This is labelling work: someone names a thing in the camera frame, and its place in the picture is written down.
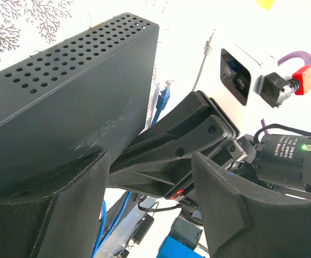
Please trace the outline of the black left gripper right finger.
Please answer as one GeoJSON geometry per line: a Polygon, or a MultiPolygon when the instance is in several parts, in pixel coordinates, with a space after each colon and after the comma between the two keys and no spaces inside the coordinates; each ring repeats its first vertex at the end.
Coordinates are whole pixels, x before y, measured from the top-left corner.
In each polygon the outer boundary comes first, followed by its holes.
{"type": "Polygon", "coordinates": [[[311,200],[271,191],[192,155],[210,257],[311,257],[311,200]]]}

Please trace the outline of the black network switch box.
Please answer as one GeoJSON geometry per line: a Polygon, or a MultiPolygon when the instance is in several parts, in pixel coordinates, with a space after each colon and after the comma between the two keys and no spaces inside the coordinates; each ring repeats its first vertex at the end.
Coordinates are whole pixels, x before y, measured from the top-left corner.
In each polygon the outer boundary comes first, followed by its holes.
{"type": "Polygon", "coordinates": [[[123,13],[0,71],[0,192],[144,128],[158,24],[123,13]]]}

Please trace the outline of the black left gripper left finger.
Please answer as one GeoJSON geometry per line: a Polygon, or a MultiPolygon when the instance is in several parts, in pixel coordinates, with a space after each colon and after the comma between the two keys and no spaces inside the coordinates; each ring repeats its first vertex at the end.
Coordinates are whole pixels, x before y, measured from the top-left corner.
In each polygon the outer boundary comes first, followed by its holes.
{"type": "Polygon", "coordinates": [[[0,257],[90,257],[109,167],[104,150],[0,191],[0,257]]]}

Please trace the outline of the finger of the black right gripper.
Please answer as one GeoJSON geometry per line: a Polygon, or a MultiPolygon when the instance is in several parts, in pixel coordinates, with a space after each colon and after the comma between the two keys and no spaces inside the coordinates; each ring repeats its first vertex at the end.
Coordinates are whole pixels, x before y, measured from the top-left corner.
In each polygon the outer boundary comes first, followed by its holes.
{"type": "Polygon", "coordinates": [[[194,151],[210,154],[220,142],[225,144],[239,135],[240,130],[214,99],[202,91],[192,91],[164,118],[138,135],[125,150],[125,158],[171,142],[175,149],[183,148],[185,155],[194,151]]]}
{"type": "Polygon", "coordinates": [[[183,148],[169,143],[131,159],[125,151],[111,165],[107,186],[140,194],[168,198],[179,190],[179,185],[191,174],[191,156],[183,148]]]}

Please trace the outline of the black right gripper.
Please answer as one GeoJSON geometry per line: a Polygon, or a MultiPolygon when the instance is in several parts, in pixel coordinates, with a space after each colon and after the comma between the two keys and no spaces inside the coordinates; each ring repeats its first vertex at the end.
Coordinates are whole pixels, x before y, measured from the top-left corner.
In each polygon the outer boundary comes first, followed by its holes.
{"type": "Polygon", "coordinates": [[[311,132],[280,124],[231,141],[224,169],[281,194],[311,200],[311,132]]]}

